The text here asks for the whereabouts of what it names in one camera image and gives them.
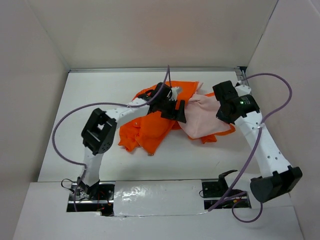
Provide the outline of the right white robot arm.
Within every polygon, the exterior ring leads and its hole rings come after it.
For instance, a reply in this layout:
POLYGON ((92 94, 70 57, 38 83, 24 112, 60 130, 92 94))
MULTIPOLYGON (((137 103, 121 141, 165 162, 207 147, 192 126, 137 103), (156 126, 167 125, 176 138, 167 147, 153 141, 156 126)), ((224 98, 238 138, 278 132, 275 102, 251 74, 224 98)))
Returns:
POLYGON ((267 127, 261 110, 250 95, 249 87, 239 94, 241 86, 234 87, 231 81, 213 86, 213 92, 220 107, 217 118, 228 124, 234 124, 244 135, 251 147, 251 153, 235 179, 219 182, 218 190, 223 196, 230 196, 236 189, 236 183, 244 175, 252 158, 258 163, 260 175, 249 181, 249 190, 260 203, 289 193, 303 176, 299 167, 292 167, 277 147, 267 127))

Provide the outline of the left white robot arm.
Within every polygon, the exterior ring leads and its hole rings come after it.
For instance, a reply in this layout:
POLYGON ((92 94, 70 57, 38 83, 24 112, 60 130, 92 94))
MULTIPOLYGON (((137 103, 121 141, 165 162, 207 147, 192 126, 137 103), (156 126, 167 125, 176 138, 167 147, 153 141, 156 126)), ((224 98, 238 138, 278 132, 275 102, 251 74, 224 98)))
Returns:
POLYGON ((182 92, 180 86, 171 87, 160 82, 155 89, 138 95, 124 106, 107 111, 96 108, 91 113, 81 132, 85 166, 77 180, 80 192, 86 199, 92 200, 99 193, 102 158, 111 148, 117 129, 154 112, 160 112, 160 117, 164 119, 187 122, 185 101, 178 100, 182 92))

